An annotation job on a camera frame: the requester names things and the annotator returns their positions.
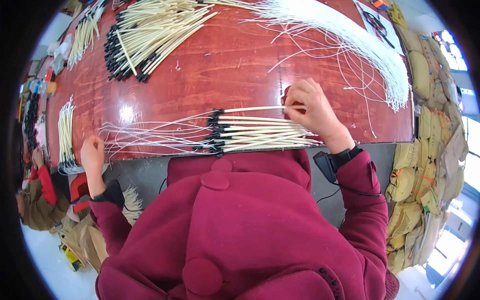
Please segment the wrist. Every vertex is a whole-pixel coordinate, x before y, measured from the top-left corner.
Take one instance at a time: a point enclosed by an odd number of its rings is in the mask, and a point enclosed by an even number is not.
[[[103,182],[102,175],[100,176],[87,175],[87,185],[88,185],[88,191],[90,192],[91,198],[103,194],[103,192],[107,189],[107,186]]]
[[[355,141],[348,129],[341,124],[340,128],[336,130],[335,135],[324,140],[325,145],[330,150],[331,154],[338,154],[347,149],[351,150],[355,147]]]

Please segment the black cable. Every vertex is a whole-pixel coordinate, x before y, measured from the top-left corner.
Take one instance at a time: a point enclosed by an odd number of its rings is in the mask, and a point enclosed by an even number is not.
[[[163,184],[167,181],[167,178],[163,179],[162,185],[160,186],[160,190],[158,191],[158,194],[162,191]]]
[[[357,195],[362,195],[362,196],[371,196],[371,197],[378,197],[378,196],[382,196],[382,194],[368,194],[368,193],[364,193],[364,192],[359,192],[359,191],[356,191],[356,190],[353,190],[351,188],[348,188],[346,186],[343,186],[343,185],[340,185],[338,183],[333,183],[334,185],[338,186],[338,187],[341,187],[342,189],[345,189],[349,192],[352,192],[352,193],[355,193]]]
[[[335,195],[336,193],[338,193],[339,190],[340,190],[340,189],[338,189],[335,193],[331,194],[330,196],[323,197],[322,199],[319,199],[319,200],[317,201],[317,203],[319,203],[319,202],[320,202],[321,200],[323,200],[323,199],[332,197],[333,195]]]
[[[158,191],[158,193],[160,194],[160,192],[162,191],[162,188],[163,188],[163,185],[164,183],[167,181],[167,179],[163,179],[163,182],[162,182],[162,185],[160,186],[160,190]],[[128,210],[129,212],[132,212],[132,213],[137,213],[137,212],[142,212],[144,211],[145,209],[138,209],[138,210],[130,210],[127,208],[127,206],[125,205],[125,203],[123,204],[123,207],[125,207],[126,210]]]

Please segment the white fringe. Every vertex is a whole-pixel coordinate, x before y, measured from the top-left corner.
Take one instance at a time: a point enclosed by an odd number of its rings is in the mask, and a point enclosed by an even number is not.
[[[337,36],[341,47],[351,49],[378,69],[385,84],[386,102],[394,111],[408,101],[408,74],[402,57],[339,11],[316,0],[263,0],[252,22],[270,25],[304,25]]]
[[[142,209],[143,199],[138,199],[137,188],[130,186],[123,192],[123,198],[125,199],[125,206],[128,209],[133,210],[133,212],[128,211],[124,207],[122,213],[127,221],[133,226],[138,217],[142,214],[142,211],[138,210]]]

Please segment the round button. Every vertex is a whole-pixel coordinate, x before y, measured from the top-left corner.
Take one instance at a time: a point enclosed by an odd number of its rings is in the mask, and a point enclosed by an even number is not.
[[[213,262],[204,258],[194,258],[187,262],[182,271],[183,283],[192,293],[211,296],[222,287],[222,274]]]
[[[231,172],[232,163],[228,159],[222,157],[212,164],[212,171]]]
[[[203,174],[200,176],[200,182],[204,187],[214,191],[224,191],[229,185],[226,174],[220,171],[210,171]]]

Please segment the window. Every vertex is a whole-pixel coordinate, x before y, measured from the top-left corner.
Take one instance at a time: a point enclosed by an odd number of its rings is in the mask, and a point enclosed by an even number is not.
[[[465,159],[465,182],[480,191],[478,170],[480,169],[480,123],[463,116],[465,138],[468,143],[468,154]]]
[[[433,36],[440,44],[440,50],[448,61],[450,68],[459,71],[468,71],[460,47],[456,44],[453,36],[447,31],[434,32]]]

